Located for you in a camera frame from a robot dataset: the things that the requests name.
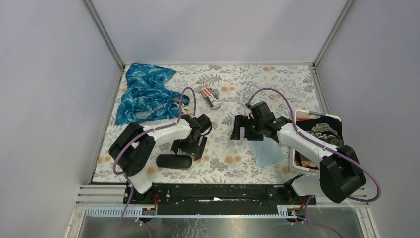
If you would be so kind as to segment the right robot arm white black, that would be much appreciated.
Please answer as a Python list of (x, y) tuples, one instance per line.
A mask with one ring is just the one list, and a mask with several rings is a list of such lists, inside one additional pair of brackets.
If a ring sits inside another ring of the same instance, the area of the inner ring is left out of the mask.
[(265, 102), (250, 106), (250, 110), (248, 115), (234, 117), (232, 140), (239, 140), (244, 130), (246, 140), (271, 139), (294, 149), (318, 167), (316, 175), (298, 175), (287, 181), (284, 198), (288, 203), (297, 204), (307, 195), (325, 195), (330, 201), (341, 203), (365, 185), (365, 174), (350, 146), (321, 141), (299, 129), (292, 120), (276, 117)]

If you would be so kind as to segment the flag pattern glasses case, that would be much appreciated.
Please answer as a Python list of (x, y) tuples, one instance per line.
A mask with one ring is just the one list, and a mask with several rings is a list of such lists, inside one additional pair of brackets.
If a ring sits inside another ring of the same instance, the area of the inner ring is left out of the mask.
[(211, 87), (204, 85), (200, 89), (200, 94), (202, 95), (202, 97), (204, 98), (204, 100), (210, 106), (211, 109), (215, 110), (215, 109), (220, 108), (222, 102), (219, 96), (215, 93), (215, 91)]

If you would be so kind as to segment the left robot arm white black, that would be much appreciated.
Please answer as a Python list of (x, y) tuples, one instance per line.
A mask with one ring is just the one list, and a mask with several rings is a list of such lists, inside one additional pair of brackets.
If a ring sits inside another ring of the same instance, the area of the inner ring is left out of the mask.
[(185, 170), (202, 157), (211, 131), (212, 122), (205, 114), (198, 117), (182, 115), (178, 122), (155, 128), (133, 122), (114, 141), (108, 153), (134, 187), (135, 198), (147, 204), (152, 201), (154, 191), (145, 166), (153, 149), (171, 143), (172, 152), (158, 155), (157, 166)]

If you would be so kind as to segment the black glasses case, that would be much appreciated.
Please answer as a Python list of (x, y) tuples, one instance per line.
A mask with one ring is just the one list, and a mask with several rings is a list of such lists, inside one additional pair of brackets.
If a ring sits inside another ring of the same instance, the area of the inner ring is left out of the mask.
[(192, 158), (188, 155), (159, 155), (156, 159), (156, 165), (161, 168), (185, 170), (191, 167)]

